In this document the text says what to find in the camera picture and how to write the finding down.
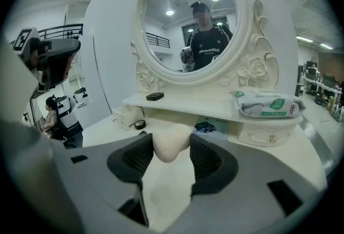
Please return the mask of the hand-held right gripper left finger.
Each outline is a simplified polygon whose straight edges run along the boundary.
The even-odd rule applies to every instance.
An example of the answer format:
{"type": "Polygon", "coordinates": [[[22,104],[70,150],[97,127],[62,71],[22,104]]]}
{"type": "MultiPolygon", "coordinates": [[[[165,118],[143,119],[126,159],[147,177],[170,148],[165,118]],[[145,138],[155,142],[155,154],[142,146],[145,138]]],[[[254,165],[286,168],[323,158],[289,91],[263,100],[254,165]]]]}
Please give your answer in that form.
{"type": "Polygon", "coordinates": [[[115,210],[144,210],[143,176],[153,159],[153,136],[65,149],[53,143],[53,196],[77,209],[94,203],[115,210]]]}

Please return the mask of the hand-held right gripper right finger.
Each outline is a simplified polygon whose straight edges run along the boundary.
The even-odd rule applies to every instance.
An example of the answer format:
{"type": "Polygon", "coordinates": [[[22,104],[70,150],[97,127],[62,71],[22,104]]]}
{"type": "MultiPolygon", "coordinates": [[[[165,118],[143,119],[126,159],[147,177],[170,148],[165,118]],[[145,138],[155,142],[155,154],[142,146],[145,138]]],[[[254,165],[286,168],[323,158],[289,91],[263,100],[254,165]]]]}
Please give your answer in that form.
{"type": "Polygon", "coordinates": [[[283,219],[319,190],[273,155],[207,136],[191,135],[194,219],[283,219]]]}

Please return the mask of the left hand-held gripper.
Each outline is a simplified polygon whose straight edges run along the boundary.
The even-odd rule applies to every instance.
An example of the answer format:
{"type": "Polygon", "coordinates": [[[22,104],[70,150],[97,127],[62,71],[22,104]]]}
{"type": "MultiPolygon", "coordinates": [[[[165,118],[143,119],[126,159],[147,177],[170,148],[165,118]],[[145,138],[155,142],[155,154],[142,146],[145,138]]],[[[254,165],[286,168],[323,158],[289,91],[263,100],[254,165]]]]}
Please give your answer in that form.
{"type": "Polygon", "coordinates": [[[42,40],[35,27],[27,27],[20,31],[12,44],[14,52],[38,80],[31,98],[46,93],[46,85],[58,85],[64,82],[71,69],[71,56],[81,48],[77,39],[48,39],[42,40]]]}

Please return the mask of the white vanity table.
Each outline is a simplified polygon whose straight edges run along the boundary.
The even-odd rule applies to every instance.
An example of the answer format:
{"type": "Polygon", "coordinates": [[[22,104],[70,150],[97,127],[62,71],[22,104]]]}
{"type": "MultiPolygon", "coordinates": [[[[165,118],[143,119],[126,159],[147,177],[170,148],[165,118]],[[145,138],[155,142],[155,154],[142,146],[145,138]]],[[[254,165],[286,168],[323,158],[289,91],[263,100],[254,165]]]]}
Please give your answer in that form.
{"type": "MultiPolygon", "coordinates": [[[[327,189],[324,167],[310,140],[300,127],[303,121],[302,115],[296,118],[250,118],[242,115],[234,107],[233,94],[228,94],[223,98],[166,94],[158,101],[148,101],[144,96],[136,95],[126,99],[125,103],[142,108],[146,122],[145,131],[149,134],[165,130],[174,124],[184,124],[191,128],[191,135],[193,135],[195,133],[192,131],[200,116],[228,121],[229,136],[224,141],[273,155],[319,190],[317,196],[305,203],[316,200],[327,189]],[[263,126],[296,124],[296,127],[283,145],[261,147],[238,141],[238,131],[242,123],[263,126]]],[[[164,163],[155,154],[153,155],[152,162],[143,176],[143,197],[150,230],[169,234],[250,234],[282,220],[194,219],[190,214],[190,204],[191,188],[195,182],[194,166],[190,159],[190,145],[171,163],[164,163]]]]}

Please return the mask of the small white round object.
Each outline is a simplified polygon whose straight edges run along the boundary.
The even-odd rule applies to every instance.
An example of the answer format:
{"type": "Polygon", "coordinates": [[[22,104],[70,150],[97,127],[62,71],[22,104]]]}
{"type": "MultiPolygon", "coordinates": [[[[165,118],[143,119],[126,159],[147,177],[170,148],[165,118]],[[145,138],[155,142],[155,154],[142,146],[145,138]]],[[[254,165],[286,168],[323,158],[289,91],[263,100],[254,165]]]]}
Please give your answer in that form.
{"type": "Polygon", "coordinates": [[[171,127],[154,132],[152,142],[154,153],[164,163],[173,162],[180,152],[190,145],[191,128],[184,124],[174,124],[171,127]]]}

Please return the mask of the black square compact case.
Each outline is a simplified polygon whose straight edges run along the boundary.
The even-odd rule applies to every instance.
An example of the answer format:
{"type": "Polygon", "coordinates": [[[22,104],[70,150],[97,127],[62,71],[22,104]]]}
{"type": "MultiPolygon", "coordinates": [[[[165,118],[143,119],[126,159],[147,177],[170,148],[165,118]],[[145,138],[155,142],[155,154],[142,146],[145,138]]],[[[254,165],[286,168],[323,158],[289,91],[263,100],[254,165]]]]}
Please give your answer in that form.
{"type": "Polygon", "coordinates": [[[164,97],[164,93],[162,92],[155,92],[149,95],[146,95],[146,100],[148,101],[158,101],[159,99],[164,97]]]}

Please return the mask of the black metal railing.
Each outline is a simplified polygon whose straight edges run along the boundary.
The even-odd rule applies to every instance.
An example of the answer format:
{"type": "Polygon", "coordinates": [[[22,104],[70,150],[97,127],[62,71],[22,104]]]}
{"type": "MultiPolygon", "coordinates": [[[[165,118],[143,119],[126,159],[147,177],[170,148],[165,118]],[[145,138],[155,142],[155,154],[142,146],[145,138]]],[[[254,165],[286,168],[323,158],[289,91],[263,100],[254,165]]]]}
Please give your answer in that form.
{"type": "Polygon", "coordinates": [[[73,38],[79,39],[83,35],[83,24],[68,24],[51,27],[38,31],[41,39],[73,38]]]}

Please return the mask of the white wheeled robot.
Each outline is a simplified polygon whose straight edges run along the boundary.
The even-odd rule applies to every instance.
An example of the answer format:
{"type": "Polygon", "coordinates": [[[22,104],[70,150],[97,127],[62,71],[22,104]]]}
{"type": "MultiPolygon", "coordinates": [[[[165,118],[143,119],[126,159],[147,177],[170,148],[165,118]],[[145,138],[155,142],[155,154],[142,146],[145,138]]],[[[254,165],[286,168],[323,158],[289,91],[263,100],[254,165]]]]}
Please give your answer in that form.
{"type": "Polygon", "coordinates": [[[82,107],[89,102],[88,93],[85,87],[76,90],[73,94],[73,98],[76,102],[77,107],[82,107]]]}
{"type": "Polygon", "coordinates": [[[78,123],[77,118],[73,114],[73,107],[70,98],[66,95],[56,98],[56,103],[58,106],[58,115],[60,121],[67,128],[71,128],[78,123]]]}

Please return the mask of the blue printed card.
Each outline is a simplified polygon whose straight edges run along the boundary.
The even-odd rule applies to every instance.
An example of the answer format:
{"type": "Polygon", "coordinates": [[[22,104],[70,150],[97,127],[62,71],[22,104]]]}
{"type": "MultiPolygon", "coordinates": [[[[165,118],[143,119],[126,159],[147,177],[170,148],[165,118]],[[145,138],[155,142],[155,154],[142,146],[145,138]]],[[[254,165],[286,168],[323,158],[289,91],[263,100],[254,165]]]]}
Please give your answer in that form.
{"type": "Polygon", "coordinates": [[[192,132],[197,135],[208,135],[210,137],[227,140],[229,130],[228,121],[200,116],[192,132]]]}

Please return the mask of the white green wet wipes pack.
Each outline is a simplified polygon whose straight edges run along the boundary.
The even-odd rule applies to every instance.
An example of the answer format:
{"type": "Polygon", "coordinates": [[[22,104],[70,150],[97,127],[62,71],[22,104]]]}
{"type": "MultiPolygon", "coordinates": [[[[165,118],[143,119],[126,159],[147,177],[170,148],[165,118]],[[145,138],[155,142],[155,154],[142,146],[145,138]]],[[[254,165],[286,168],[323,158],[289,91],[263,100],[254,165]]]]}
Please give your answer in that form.
{"type": "Polygon", "coordinates": [[[236,90],[233,102],[238,112],[250,118],[296,118],[306,109],[299,97],[254,87],[236,90]]]}

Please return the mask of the white ornate oval mirror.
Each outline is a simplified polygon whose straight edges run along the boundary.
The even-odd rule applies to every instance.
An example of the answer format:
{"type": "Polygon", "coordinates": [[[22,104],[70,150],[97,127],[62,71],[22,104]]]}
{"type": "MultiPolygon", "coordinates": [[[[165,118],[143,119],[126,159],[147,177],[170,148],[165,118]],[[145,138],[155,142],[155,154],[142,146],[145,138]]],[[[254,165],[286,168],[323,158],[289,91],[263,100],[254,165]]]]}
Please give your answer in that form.
{"type": "Polygon", "coordinates": [[[260,0],[235,0],[236,29],[217,61],[195,72],[174,72],[163,66],[149,48],[144,28],[148,0],[136,0],[133,11],[133,54],[137,57],[136,82],[142,94],[176,89],[191,92],[215,83],[237,90],[244,86],[273,89],[279,66],[264,34],[267,18],[260,0]]]}

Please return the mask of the office desks with monitors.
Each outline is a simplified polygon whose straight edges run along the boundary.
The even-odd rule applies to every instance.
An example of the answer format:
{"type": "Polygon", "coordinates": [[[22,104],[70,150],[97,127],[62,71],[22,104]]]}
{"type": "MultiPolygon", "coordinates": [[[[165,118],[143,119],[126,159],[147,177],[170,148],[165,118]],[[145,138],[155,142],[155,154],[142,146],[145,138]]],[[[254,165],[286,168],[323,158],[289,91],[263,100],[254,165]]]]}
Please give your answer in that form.
{"type": "Polygon", "coordinates": [[[321,75],[317,64],[308,61],[298,66],[298,81],[304,88],[297,93],[313,96],[315,104],[325,107],[337,122],[344,122],[344,90],[333,75],[321,75]]]}

